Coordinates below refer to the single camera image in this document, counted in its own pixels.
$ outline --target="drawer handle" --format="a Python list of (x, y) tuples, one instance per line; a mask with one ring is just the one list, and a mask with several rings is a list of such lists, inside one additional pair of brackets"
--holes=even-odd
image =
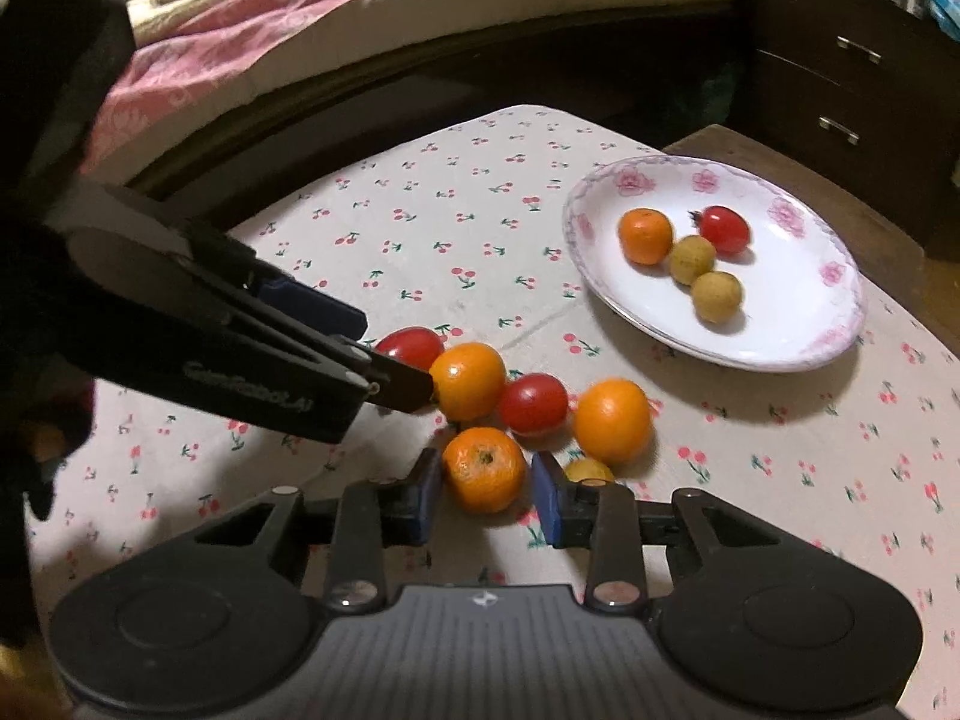
[(860, 136), (853, 132), (851, 129), (847, 129), (843, 124), (837, 124), (833, 119), (828, 119), (826, 116), (820, 117), (820, 127), (826, 129), (827, 132), (831, 130), (836, 130), (837, 132), (843, 133), (847, 137), (847, 143), (851, 146), (856, 146), (860, 142)]
[(866, 46), (861, 46), (859, 43), (855, 43), (853, 40), (845, 38), (842, 35), (837, 35), (837, 46), (843, 50), (853, 50), (854, 52), (861, 53), (861, 55), (867, 57), (867, 59), (875, 65), (880, 64), (880, 60), (882, 59), (877, 52), (872, 52)]

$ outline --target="cherry print tablecloth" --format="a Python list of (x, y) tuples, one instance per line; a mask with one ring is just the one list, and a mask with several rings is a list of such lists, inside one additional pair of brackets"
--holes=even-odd
[[(901, 708), (956, 716), (960, 364), (870, 283), (854, 348), (808, 373), (716, 367), (622, 322), (581, 285), (560, 209), (595, 166), (645, 151), (560, 111), (508, 108), (320, 178), (235, 234), (363, 308), (367, 341), (427, 325), (450, 343), (491, 343), (511, 375), (550, 371), (573, 392), (613, 375), (638, 381), (656, 440), (625, 477), (635, 494), (668, 500), (702, 485), (891, 581), (925, 629)], [(333, 495), (403, 476), (447, 429), (435, 413), (365, 408), (342, 445), (318, 445), (102, 383), (94, 436), (59, 474), (50, 520), (31, 523), (38, 606), (49, 613), (84, 577), (272, 485)], [(557, 449), (578, 454), (572, 442)], [(529, 503), (485, 520), (448, 499), (428, 548), (387, 555), (395, 583), (566, 581), (578, 592), (586, 560), (547, 547)], [(662, 555), (648, 571), (654, 593), (669, 590)], [(309, 589), (322, 574), (318, 550)]]

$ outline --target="cherry tomato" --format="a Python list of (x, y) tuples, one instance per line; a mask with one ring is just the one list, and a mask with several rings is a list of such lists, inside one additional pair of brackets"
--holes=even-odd
[(429, 327), (404, 327), (381, 338), (374, 349), (411, 367), (430, 370), (433, 362), (443, 354), (443, 341)]
[(499, 413), (518, 436), (537, 436), (563, 425), (567, 408), (568, 396), (559, 379), (547, 373), (528, 373), (507, 384)]
[(750, 226), (744, 218), (722, 205), (691, 211), (690, 218), (720, 254), (739, 254), (750, 242)]

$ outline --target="round black pad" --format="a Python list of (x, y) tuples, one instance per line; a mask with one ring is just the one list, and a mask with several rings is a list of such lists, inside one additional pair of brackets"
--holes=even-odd
[(223, 573), (203, 579), (114, 569), (67, 595), (50, 644), (77, 697), (114, 712), (193, 716), (289, 673), (310, 634), (306, 600), (266, 567), (216, 563)]
[(743, 604), (743, 619), (771, 644), (800, 649), (826, 647), (853, 627), (853, 612), (842, 598), (788, 584), (750, 596)]
[(694, 680), (780, 712), (895, 700), (922, 635), (894, 587), (805, 545), (722, 549), (659, 617), (664, 648)]

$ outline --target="pink floral plate rim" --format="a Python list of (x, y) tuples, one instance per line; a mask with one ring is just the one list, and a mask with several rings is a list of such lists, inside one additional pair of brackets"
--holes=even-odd
[[(801, 215), (806, 215), (810, 221), (827, 237), (829, 245), (834, 249), (835, 256), (839, 262), (846, 265), (851, 269), (851, 274), (853, 278), (851, 279), (850, 290), (853, 293), (853, 307), (848, 314), (845, 314), (843, 317), (839, 317), (837, 322), (835, 322), (832, 327), (827, 327), (824, 329), (824, 332), (816, 338), (813, 343), (803, 350), (803, 357), (789, 361), (789, 362), (760, 362), (759, 364), (751, 364), (750, 362), (745, 362), (743, 360), (737, 360), (726, 355), (714, 354), (707, 349), (700, 348), (699, 346), (692, 346), (686, 341), (676, 338), (669, 333), (664, 333), (664, 331), (659, 330), (656, 325), (650, 324), (646, 320), (637, 316), (634, 312), (628, 308), (622, 306), (616, 299), (614, 299), (606, 285), (599, 283), (590, 272), (586, 263), (584, 262), (583, 255), (580, 252), (580, 246), (578, 242), (578, 233), (576, 230), (575, 220), (582, 215), (582, 210), (578, 209), (578, 203), (582, 202), (587, 196), (593, 186), (598, 184), (623, 170), (624, 167), (638, 167), (641, 165), (678, 165), (678, 166), (688, 166), (688, 165), (698, 165), (702, 169), (707, 170), (718, 170), (719, 172), (726, 172), (728, 175), (731, 175), (736, 178), (745, 179), (751, 181), (752, 183), (757, 184), (757, 186), (762, 187), (766, 191), (769, 191), (771, 196), (776, 203), (788, 203), (792, 206), (794, 210), (800, 211)], [(638, 191), (635, 194), (643, 194), (647, 191), (644, 188), (640, 188), (641, 191)], [(811, 209), (806, 203), (797, 199), (793, 194), (790, 194), (789, 191), (781, 189), (781, 187), (776, 186), (776, 184), (767, 181), (765, 178), (760, 178), (758, 175), (754, 175), (752, 172), (747, 170), (741, 170), (739, 167), (733, 167), (732, 165), (726, 165), (722, 162), (714, 162), (709, 159), (701, 159), (699, 157), (683, 157), (683, 156), (673, 156), (668, 154), (650, 154), (647, 156), (638, 156), (638, 157), (629, 157), (627, 159), (622, 159), (617, 162), (611, 162), (608, 165), (603, 165), (597, 167), (593, 172), (589, 172), (585, 175), (570, 191), (568, 197), (566, 198), (565, 205), (563, 206), (563, 237), (566, 240), (566, 245), (570, 252), (570, 258), (572, 259), (574, 265), (577, 268), (577, 271), (583, 276), (584, 281), (587, 282), (587, 286), (590, 288), (594, 295), (597, 295), (603, 300), (614, 312), (618, 313), (626, 319), (630, 324), (635, 325), (635, 327), (640, 328), (643, 332), (648, 335), (656, 338), (658, 341), (672, 346), (678, 351), (685, 352), (692, 357), (699, 358), (701, 360), (706, 360), (707, 362), (714, 362), (715, 365), (723, 365), (723, 367), (735, 367), (740, 368), (741, 370), (752, 370), (763, 373), (793, 373), (801, 372), (805, 370), (814, 370), (818, 367), (823, 367), (827, 365), (828, 362), (835, 360), (848, 348), (850, 348), (856, 337), (863, 330), (864, 322), (867, 319), (867, 306), (866, 298), (863, 295), (862, 279), (863, 276), (860, 273), (860, 270), (857, 267), (856, 261), (853, 260), (853, 255), (847, 249), (847, 245), (843, 243), (840, 236), (837, 235), (837, 232), (829, 226), (813, 209)]]

